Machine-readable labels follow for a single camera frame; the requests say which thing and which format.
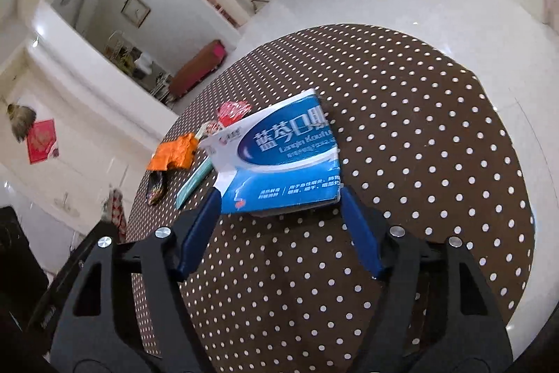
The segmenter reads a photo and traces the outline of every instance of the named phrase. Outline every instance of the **orange wrapper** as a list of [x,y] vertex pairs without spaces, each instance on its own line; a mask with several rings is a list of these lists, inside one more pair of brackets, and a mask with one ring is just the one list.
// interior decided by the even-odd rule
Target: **orange wrapper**
[[189,169],[194,161],[198,140],[193,133],[174,141],[162,142],[147,166],[149,171],[167,171],[174,168]]

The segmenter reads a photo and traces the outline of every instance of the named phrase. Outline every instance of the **framed picture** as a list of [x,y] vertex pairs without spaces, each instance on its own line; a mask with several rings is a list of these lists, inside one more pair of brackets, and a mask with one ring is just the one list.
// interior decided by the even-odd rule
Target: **framed picture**
[[152,9],[141,0],[127,0],[121,12],[133,25],[139,28],[151,11]]

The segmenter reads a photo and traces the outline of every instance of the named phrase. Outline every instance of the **blue and white box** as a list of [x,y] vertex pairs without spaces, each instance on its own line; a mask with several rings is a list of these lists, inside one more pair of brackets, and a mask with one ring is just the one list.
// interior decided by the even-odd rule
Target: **blue and white box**
[[218,172],[222,214],[285,214],[339,201],[337,143],[314,89],[245,117],[199,146]]

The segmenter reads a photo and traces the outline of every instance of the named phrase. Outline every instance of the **silver bolt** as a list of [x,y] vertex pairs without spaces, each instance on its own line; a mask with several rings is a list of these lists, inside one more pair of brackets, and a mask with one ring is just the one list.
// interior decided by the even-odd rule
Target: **silver bolt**
[[451,244],[451,246],[453,246],[454,248],[458,248],[462,246],[462,239],[456,236],[452,236],[451,238],[448,238],[448,243]]
[[97,241],[97,245],[99,245],[101,248],[107,248],[111,244],[112,239],[109,236],[103,236]]
[[406,230],[402,227],[390,227],[390,234],[392,234],[395,238],[401,238],[406,234]]
[[171,229],[167,227],[161,227],[155,230],[155,237],[159,239],[165,239],[166,237],[169,237],[170,234]]

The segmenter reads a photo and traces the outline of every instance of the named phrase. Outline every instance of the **round table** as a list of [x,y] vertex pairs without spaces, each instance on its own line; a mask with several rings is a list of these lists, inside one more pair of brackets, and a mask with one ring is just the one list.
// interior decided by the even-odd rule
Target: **round table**
[[[528,279],[533,218],[521,167],[476,76],[414,37],[357,24],[302,30],[258,47],[216,78],[165,140],[215,118],[227,100],[254,110],[313,87],[340,148],[342,182],[389,224],[443,242],[459,236],[507,322]],[[192,169],[205,158],[198,152]],[[130,241],[171,225],[177,190],[191,171],[169,172],[156,207],[141,182]],[[216,178],[192,195],[196,207]],[[409,350],[421,346],[426,302],[420,281]],[[136,310],[148,352],[157,353],[140,276]],[[343,372],[374,316],[382,283],[360,265],[336,205],[256,218],[223,216],[184,302],[217,371]]]

